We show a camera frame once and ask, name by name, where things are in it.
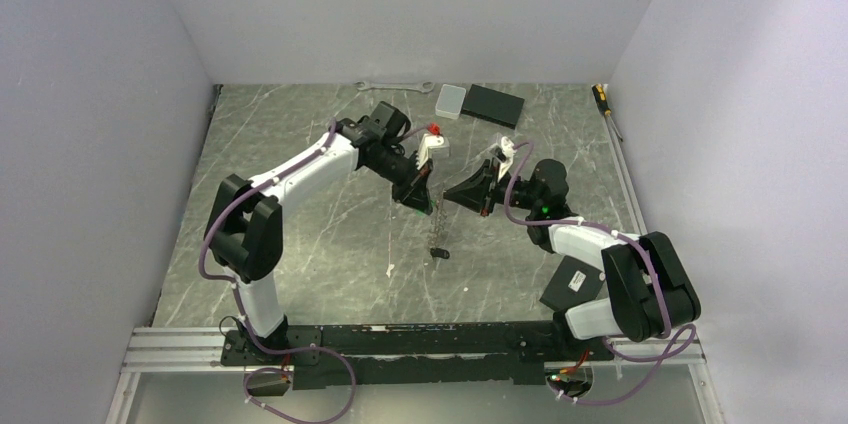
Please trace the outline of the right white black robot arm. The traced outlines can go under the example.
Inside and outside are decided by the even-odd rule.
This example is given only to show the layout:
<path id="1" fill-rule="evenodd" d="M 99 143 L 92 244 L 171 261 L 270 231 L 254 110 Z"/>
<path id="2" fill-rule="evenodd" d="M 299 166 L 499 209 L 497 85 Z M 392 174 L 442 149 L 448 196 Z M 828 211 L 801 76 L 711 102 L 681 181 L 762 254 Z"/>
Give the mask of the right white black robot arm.
<path id="1" fill-rule="evenodd" d="M 550 335 L 557 355 L 574 359 L 599 337 L 642 342 L 700 317 L 699 297 L 666 234 L 613 235 L 591 227 L 571 211 L 568 192 L 559 161 L 543 159 L 522 179 L 487 159 L 443 194 L 482 216 L 498 204 L 527 211 L 522 223 L 531 242 L 569 265 L 553 285 L 571 300 L 553 307 L 565 321 Z"/>

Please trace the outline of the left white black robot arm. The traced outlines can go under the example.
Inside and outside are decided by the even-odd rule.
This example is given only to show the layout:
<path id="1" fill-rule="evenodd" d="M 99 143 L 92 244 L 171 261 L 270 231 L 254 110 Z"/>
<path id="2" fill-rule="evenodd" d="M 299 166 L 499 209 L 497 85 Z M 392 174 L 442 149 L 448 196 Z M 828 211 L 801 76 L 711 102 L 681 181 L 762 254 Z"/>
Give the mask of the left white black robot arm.
<path id="1" fill-rule="evenodd" d="M 381 102 L 358 120 L 331 121 L 317 142 L 277 167 L 221 182 L 198 270 L 232 288 L 238 319 L 251 333 L 248 351 L 258 361 L 275 363 L 288 346 L 287 316 L 273 276 L 284 252 L 286 219 L 315 193 L 362 168 L 389 182 L 394 202 L 429 215 L 433 152 L 448 145 L 436 124 L 415 128 L 402 111 Z"/>

